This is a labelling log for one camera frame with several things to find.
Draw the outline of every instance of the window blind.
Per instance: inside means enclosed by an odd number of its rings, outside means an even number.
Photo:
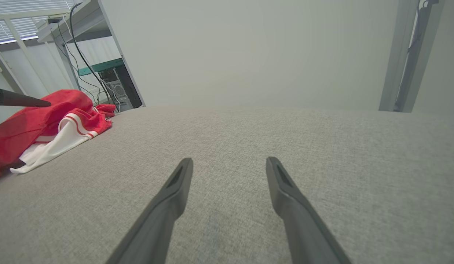
[[[72,0],[0,0],[0,14],[19,13],[38,10],[55,10],[73,7]],[[36,22],[46,19],[46,16],[36,16]],[[38,29],[31,17],[11,19],[22,40],[36,37]],[[0,43],[13,42],[9,28],[0,20]]]

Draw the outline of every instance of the gray cushion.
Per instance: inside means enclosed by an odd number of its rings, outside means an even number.
[[[290,263],[265,163],[278,157],[355,264],[454,263],[454,119],[389,112],[123,112],[0,179],[0,263],[104,263],[192,157],[167,263]]]

